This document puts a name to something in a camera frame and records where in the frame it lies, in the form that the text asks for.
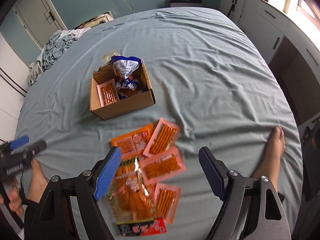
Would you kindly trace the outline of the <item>person's left hand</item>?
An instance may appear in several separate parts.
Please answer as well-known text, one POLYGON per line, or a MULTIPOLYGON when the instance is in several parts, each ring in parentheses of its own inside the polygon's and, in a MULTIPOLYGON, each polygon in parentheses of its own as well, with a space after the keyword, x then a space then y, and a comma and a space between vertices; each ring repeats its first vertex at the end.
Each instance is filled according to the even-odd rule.
POLYGON ((12 183, 11 183, 11 185, 12 185, 11 191, 8 193, 9 207, 12 212, 21 216, 24 214, 24 210, 22 207, 22 200, 20 198, 20 193, 19 193, 19 189, 17 187, 17 184, 18 184, 18 181, 14 177, 12 179, 12 183))

